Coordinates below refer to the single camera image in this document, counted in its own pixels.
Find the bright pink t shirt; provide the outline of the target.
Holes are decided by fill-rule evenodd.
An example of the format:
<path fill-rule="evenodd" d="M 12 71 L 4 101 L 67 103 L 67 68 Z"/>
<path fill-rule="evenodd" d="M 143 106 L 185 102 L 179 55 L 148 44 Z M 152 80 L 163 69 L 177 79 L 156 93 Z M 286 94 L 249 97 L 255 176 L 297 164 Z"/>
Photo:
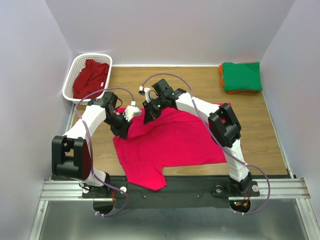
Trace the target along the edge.
<path fill-rule="evenodd" d="M 166 108 L 145 124 L 145 111 L 134 117 L 127 139 L 115 136 L 114 148 L 129 183 L 158 191 L 167 183 L 164 167 L 225 163 L 223 150 L 202 121 L 184 111 Z"/>

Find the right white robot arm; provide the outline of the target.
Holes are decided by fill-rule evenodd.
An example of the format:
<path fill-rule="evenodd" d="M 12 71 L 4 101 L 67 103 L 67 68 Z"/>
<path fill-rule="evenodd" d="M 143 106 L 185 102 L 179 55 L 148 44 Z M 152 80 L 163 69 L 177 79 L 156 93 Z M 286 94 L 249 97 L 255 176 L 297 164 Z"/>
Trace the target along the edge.
<path fill-rule="evenodd" d="M 144 124 L 158 119 L 166 108 L 173 108 L 200 118 L 213 141 L 224 152 L 229 167 L 231 192 L 239 196 L 248 191 L 253 177 L 241 149 L 242 127 L 230 104 L 213 104 L 196 98 L 191 92 L 181 88 L 174 90 L 165 79 L 153 84 L 152 88 L 141 85 L 138 92 L 145 97 Z"/>

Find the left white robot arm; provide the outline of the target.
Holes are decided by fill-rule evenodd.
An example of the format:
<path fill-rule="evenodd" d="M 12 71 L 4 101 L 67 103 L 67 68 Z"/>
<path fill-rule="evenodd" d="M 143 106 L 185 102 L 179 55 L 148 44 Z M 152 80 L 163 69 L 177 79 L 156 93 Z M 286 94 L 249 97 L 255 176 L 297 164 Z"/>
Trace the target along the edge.
<path fill-rule="evenodd" d="M 102 98 L 92 98 L 79 120 L 64 135 L 56 135 L 51 142 L 52 174 L 74 179 L 82 183 L 86 190 L 94 188 L 100 197 L 115 191 L 111 188 L 111 178 L 106 172 L 93 168 L 89 140 L 98 126 L 106 123 L 114 136 L 126 140 L 132 117 L 126 112 L 119 113 L 118 96 L 105 92 Z"/>

